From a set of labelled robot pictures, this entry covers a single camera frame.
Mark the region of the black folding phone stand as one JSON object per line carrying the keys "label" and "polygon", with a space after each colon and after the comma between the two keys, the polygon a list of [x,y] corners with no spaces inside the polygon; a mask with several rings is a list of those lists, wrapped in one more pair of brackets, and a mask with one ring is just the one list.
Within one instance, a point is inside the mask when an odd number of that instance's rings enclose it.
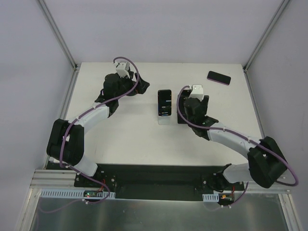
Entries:
{"label": "black folding phone stand", "polygon": [[[190,95],[190,91],[189,90],[184,90],[181,95],[180,95],[180,98],[179,98],[179,105],[177,106],[177,110],[179,110],[182,114],[182,116],[186,119],[187,116],[185,114],[185,108],[184,108],[184,101],[186,99],[188,99]],[[177,122],[178,124],[187,124],[183,118],[180,116],[180,113],[177,111]]]}

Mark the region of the black smartphone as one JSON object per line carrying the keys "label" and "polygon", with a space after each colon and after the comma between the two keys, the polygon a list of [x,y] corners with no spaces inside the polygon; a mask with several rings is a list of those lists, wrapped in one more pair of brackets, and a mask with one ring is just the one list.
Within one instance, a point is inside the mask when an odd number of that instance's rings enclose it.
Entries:
{"label": "black smartphone", "polygon": [[172,109],[172,91],[159,90],[157,92],[157,99],[158,99],[158,115],[170,116]]}

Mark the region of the silver metal phone stand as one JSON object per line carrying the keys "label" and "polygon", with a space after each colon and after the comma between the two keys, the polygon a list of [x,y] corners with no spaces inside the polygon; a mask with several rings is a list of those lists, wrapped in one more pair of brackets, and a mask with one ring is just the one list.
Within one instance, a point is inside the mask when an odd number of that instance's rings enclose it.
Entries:
{"label": "silver metal phone stand", "polygon": [[159,125],[169,125],[171,121],[171,116],[158,116],[158,124]]}

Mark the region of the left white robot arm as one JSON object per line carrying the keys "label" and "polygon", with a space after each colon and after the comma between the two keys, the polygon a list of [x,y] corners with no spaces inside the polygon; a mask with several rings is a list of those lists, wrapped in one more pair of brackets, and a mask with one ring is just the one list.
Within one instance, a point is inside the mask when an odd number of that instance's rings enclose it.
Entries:
{"label": "left white robot arm", "polygon": [[149,86],[150,83],[132,71],[128,71],[128,75],[124,77],[118,73],[106,75],[103,89],[89,109],[76,118],[55,120],[47,145],[47,155],[61,161],[63,166],[72,166],[85,174],[85,182],[89,186],[99,186],[102,181],[101,170],[85,156],[84,137],[99,122],[114,114],[119,106],[118,99],[144,94]]}

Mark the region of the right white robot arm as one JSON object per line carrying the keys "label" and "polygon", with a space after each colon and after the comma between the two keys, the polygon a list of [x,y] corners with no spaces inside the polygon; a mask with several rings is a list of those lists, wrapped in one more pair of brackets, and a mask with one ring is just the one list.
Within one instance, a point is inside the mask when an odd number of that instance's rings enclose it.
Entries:
{"label": "right white robot arm", "polygon": [[276,141],[271,137],[249,138],[225,127],[217,119],[209,117],[209,97],[202,100],[181,97],[178,100],[179,115],[195,135],[207,141],[222,144],[247,159],[244,164],[226,164],[206,181],[213,190],[229,189],[234,183],[253,180],[263,188],[270,188],[287,170],[286,160]]}

